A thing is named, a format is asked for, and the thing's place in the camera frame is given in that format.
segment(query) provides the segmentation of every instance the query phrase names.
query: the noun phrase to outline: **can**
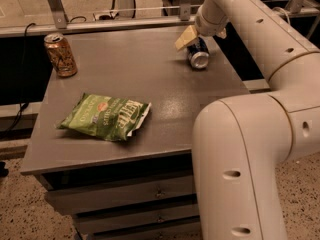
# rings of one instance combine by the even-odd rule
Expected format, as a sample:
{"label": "can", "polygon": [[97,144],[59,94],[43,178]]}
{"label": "can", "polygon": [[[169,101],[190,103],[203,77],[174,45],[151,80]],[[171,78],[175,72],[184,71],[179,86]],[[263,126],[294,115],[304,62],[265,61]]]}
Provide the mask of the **can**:
{"label": "can", "polygon": [[198,42],[188,46],[188,59],[194,69],[204,69],[209,63],[209,50],[205,41],[198,37]]}
{"label": "can", "polygon": [[69,77],[78,72],[68,40],[61,33],[47,35],[44,46],[58,76]]}

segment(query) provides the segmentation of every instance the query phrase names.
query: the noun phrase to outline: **gray tabletop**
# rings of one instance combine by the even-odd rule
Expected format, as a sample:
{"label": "gray tabletop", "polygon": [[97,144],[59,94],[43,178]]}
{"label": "gray tabletop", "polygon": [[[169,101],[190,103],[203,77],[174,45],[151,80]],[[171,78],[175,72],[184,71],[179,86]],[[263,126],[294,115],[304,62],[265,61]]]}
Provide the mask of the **gray tabletop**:
{"label": "gray tabletop", "polygon": [[[207,104],[247,94],[223,53],[207,38],[210,62],[192,70],[174,42],[184,27],[67,36],[79,71],[52,73],[21,172],[42,174],[190,152],[193,122]],[[83,92],[152,103],[127,142],[108,142],[58,130]]]}

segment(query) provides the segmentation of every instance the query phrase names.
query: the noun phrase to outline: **green bag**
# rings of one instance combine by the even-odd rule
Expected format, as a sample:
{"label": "green bag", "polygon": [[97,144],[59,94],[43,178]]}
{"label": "green bag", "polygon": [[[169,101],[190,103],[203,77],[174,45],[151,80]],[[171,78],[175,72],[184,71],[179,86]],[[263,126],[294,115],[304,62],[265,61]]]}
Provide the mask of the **green bag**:
{"label": "green bag", "polygon": [[98,138],[127,140],[147,116],[151,103],[84,93],[58,129],[74,129]]}

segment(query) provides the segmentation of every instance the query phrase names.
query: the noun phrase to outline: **granite floor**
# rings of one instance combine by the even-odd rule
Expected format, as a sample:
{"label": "granite floor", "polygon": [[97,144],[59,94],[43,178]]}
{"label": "granite floor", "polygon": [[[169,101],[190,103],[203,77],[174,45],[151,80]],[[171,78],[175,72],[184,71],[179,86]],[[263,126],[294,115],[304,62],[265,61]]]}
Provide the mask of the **granite floor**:
{"label": "granite floor", "polygon": [[[69,216],[61,216],[43,197],[33,176],[22,176],[22,159],[6,160],[9,175],[0,178],[0,239],[79,239]],[[279,195],[289,240],[320,239],[320,153],[276,168]],[[163,238],[201,240],[200,232]]]}

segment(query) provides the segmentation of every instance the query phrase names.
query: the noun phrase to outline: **table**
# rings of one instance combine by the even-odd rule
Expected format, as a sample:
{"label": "table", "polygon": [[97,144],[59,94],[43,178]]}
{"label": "table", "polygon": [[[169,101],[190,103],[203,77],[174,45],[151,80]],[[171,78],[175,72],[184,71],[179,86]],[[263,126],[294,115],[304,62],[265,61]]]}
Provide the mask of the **table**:
{"label": "table", "polygon": [[[78,73],[52,73],[21,173],[48,190],[93,239],[154,239],[200,228],[191,143],[197,114],[226,96],[247,94],[212,38],[210,63],[192,70],[174,42],[184,27],[69,35]],[[56,125],[83,92],[151,102],[127,142],[107,142]]]}

